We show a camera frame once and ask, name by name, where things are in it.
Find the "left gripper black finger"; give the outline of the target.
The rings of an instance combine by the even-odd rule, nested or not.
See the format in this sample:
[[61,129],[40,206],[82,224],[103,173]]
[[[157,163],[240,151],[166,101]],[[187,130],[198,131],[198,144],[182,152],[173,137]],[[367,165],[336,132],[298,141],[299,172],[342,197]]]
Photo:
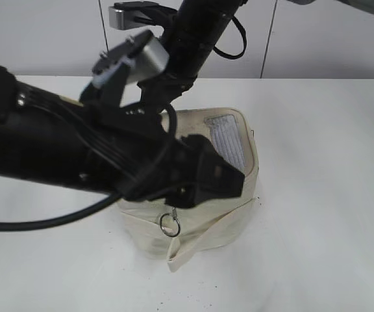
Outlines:
[[242,196],[245,175],[229,164],[209,142],[203,144],[203,202]]

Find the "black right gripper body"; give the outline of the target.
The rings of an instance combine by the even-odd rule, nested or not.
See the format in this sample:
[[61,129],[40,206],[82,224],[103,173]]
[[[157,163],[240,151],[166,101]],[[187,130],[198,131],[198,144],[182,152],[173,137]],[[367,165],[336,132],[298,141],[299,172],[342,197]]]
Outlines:
[[191,89],[194,82],[195,77],[179,77],[170,73],[140,81],[137,83],[141,89],[140,101],[147,106],[163,109],[165,104],[170,104]]

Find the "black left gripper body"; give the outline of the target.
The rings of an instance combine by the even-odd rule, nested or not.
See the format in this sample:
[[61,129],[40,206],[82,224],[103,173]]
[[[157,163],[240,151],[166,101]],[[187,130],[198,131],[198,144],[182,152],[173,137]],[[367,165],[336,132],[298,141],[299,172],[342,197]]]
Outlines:
[[121,107],[87,101],[86,117],[100,147],[89,156],[86,190],[117,192],[130,202],[163,198],[179,208],[205,200],[196,188],[202,160],[213,157],[212,146],[203,135],[178,139],[170,104],[139,101]]

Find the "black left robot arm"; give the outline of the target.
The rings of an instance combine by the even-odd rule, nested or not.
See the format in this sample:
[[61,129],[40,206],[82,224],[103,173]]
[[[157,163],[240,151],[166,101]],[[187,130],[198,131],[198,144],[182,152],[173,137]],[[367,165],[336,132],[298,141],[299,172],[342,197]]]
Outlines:
[[72,103],[2,66],[0,176],[182,209],[238,198],[245,180],[203,135],[165,131],[152,107]]

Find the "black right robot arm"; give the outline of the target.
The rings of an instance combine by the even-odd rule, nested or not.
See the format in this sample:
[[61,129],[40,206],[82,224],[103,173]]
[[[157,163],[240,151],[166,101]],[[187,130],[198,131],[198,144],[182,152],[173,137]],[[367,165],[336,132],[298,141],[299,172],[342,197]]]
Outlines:
[[[183,1],[171,26],[164,29],[160,39],[169,54],[166,69],[160,75],[138,83],[140,101],[156,105],[161,111],[164,105],[191,89],[211,52],[229,60],[243,57],[247,36],[235,13],[246,3],[231,0]],[[243,42],[242,51],[236,55],[216,47],[230,22],[239,30]]]

